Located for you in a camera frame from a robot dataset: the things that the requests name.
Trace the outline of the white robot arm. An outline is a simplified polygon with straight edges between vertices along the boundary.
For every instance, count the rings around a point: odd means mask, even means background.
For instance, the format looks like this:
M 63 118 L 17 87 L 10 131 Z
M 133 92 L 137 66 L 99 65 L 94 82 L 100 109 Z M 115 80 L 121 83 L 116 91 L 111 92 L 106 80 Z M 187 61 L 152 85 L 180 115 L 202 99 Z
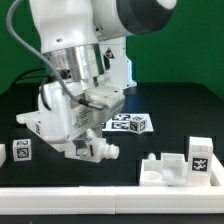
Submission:
M 45 63 L 48 76 L 39 87 L 38 110 L 19 114 L 17 121 L 67 158 L 117 158 L 119 148 L 106 143 L 101 124 L 122 110 L 125 96 L 108 80 L 111 70 L 100 43 L 163 29 L 177 0 L 27 0 L 40 50 L 13 28 L 13 14 L 23 1 L 9 8 L 7 28 Z

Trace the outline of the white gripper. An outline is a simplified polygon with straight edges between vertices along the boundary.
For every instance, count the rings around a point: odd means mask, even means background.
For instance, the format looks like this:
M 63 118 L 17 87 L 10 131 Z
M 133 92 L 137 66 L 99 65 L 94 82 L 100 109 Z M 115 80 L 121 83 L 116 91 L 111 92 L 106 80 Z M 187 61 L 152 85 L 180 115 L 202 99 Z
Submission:
M 87 90 L 84 90 L 80 83 L 70 82 L 67 88 L 74 96 L 87 100 L 85 95 Z M 46 109 L 42 100 L 38 99 L 41 137 L 48 144 L 65 144 L 74 140 L 76 155 L 81 158 L 88 158 L 90 151 L 83 139 L 76 138 L 95 125 L 108 121 L 119 113 L 124 105 L 123 103 L 117 108 L 109 108 L 105 104 L 98 104 L 105 105 L 105 108 L 103 110 L 89 108 L 71 100 L 58 82 L 45 84 L 44 95 L 50 109 Z

